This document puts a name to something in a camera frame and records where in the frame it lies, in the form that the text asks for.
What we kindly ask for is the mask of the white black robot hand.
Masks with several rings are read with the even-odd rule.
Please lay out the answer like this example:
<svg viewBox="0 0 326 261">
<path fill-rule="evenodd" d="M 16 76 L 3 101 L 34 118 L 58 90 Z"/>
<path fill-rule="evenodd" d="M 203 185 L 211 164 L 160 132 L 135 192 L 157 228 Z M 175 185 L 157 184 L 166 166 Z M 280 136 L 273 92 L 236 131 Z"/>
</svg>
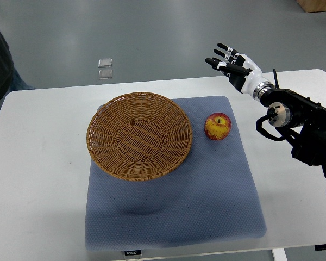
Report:
<svg viewBox="0 0 326 261">
<path fill-rule="evenodd" d="M 206 58 L 205 62 L 228 78 L 229 83 L 240 93 L 249 94 L 259 101 L 261 93 L 274 88 L 262 75 L 262 70 L 248 56 L 222 43 L 217 44 L 217 58 Z"/>
</svg>

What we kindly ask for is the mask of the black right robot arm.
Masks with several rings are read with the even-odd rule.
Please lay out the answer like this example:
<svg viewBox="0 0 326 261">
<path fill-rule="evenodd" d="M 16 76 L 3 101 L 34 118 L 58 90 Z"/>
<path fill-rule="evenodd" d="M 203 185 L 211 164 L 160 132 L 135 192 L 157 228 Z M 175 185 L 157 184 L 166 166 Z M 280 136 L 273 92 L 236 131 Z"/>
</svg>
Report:
<svg viewBox="0 0 326 261">
<path fill-rule="evenodd" d="M 287 141 L 291 156 L 308 166 L 321 166 L 326 178 L 326 108 L 278 83 L 265 85 L 256 97 L 267 108 L 256 130 L 274 141 Z"/>
</svg>

